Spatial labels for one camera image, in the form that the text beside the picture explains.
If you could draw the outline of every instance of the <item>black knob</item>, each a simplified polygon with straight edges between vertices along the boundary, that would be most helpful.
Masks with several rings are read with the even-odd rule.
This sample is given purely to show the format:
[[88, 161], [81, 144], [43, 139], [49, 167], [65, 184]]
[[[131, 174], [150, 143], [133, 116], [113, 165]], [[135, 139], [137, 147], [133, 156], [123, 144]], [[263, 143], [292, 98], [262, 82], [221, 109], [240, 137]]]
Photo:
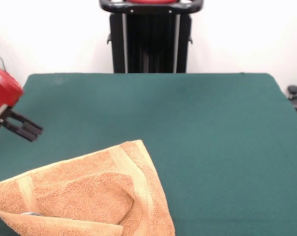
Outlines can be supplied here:
[[288, 86], [287, 90], [291, 95], [297, 95], [297, 86], [290, 85]]

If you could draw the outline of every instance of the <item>red robot arm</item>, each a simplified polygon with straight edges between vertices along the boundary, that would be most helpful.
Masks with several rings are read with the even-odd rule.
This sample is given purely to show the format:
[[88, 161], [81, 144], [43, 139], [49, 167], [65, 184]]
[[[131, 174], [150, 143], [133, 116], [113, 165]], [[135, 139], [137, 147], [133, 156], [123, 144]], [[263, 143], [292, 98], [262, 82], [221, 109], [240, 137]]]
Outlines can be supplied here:
[[[29, 141], [35, 141], [43, 129], [29, 119], [12, 111], [22, 95], [23, 90], [19, 83], [6, 71], [0, 69], [0, 126]], [[11, 124], [7, 121], [8, 118], [19, 121], [22, 126]]]

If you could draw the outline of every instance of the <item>black metal frame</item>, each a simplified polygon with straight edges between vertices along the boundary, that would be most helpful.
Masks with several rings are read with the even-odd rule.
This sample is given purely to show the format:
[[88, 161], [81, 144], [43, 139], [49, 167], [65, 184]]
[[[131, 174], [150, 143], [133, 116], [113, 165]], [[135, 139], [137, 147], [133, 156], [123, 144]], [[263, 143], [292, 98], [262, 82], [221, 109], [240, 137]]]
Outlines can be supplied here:
[[132, 14], [168, 14], [170, 11], [174, 14], [191, 14], [200, 11], [203, 7], [203, 0], [168, 4], [142, 4], [129, 1], [112, 2], [110, 0], [99, 0], [99, 3], [105, 11]]
[[115, 73], [185, 73], [190, 13], [203, 0], [190, 3], [141, 4], [100, 0], [110, 16]]

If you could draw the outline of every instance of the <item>orange towel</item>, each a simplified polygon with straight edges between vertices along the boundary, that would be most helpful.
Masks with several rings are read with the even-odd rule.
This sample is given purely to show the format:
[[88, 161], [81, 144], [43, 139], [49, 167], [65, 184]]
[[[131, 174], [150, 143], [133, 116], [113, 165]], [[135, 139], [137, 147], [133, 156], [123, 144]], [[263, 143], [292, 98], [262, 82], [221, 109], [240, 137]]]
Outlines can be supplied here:
[[[21, 213], [36, 212], [43, 216]], [[0, 182], [0, 217], [22, 236], [173, 236], [142, 141], [61, 161]]]

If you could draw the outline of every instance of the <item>green table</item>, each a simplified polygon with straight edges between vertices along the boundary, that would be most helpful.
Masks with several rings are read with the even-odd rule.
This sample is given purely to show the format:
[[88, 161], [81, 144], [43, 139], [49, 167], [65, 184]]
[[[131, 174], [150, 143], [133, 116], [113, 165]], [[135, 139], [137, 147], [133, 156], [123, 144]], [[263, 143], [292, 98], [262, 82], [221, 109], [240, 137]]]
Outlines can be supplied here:
[[[0, 181], [142, 139], [178, 236], [297, 236], [297, 113], [267, 74], [31, 75]], [[0, 220], [0, 236], [15, 236]]]

